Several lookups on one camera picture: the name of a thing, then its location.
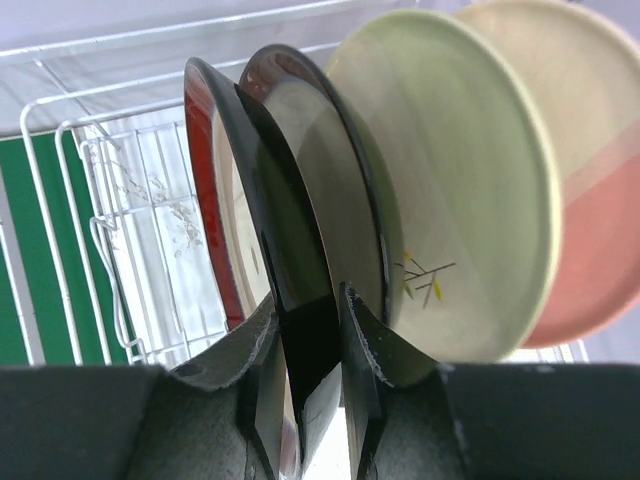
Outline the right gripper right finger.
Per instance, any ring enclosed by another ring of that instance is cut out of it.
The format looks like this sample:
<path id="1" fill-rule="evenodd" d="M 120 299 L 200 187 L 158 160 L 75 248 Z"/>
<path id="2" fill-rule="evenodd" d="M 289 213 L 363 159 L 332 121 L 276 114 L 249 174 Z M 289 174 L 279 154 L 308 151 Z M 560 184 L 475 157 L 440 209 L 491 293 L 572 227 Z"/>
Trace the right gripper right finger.
<path id="1" fill-rule="evenodd" d="M 467 479 L 437 363 L 339 289 L 342 380 L 354 479 Z"/>

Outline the red rimmed cream plate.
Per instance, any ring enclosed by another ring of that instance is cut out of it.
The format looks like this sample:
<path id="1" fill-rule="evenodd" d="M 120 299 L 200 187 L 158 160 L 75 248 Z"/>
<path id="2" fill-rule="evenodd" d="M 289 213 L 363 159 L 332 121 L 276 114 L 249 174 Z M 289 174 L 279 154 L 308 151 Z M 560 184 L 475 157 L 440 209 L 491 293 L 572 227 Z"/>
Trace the red rimmed cream plate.
<path id="1" fill-rule="evenodd" d="M 338 407 L 337 302 L 307 188 L 265 106 L 200 58 L 184 71 L 197 201 L 227 324 L 264 301 L 278 317 L 300 466 L 307 469 Z"/>

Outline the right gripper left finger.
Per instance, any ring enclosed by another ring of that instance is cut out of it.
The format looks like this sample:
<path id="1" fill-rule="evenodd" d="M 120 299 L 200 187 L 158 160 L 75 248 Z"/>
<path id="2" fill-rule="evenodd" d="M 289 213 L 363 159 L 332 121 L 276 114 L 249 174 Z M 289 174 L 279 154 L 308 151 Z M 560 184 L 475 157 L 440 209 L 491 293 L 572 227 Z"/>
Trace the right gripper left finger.
<path id="1" fill-rule="evenodd" d="M 130 479 L 274 479 L 280 451 L 280 335 L 272 297 L 239 327 L 162 375 Z"/>

